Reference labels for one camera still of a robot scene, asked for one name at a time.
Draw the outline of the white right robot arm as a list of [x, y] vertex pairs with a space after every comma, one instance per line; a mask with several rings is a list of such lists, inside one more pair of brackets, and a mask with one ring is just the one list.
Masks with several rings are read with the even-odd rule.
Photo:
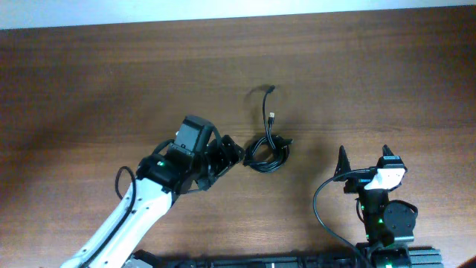
[[411, 266], [408, 244], [414, 241], [418, 209], [408, 202], [389, 199], [407, 171], [401, 157], [387, 145], [376, 165], [360, 170], [350, 167], [344, 147], [339, 147], [335, 181], [345, 183], [345, 194], [358, 195], [367, 241], [356, 247], [372, 267]]

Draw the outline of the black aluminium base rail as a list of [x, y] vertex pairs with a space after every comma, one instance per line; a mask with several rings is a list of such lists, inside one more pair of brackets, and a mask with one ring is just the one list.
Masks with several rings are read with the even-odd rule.
[[[438, 249], [410, 249], [408, 252], [380, 252], [374, 267], [443, 268]], [[160, 258], [139, 250], [123, 265], [125, 268], [359, 268], [368, 264], [359, 257], [343, 252], [291, 256], [235, 257], [235, 258]]]

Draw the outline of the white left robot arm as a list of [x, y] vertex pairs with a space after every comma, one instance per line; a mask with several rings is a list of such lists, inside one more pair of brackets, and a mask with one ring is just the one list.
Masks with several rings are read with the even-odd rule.
[[210, 121], [188, 115], [175, 138], [142, 158], [137, 170], [123, 166], [131, 183], [90, 240], [64, 267], [122, 267], [149, 229], [182, 195], [209, 190], [244, 158], [245, 151]]

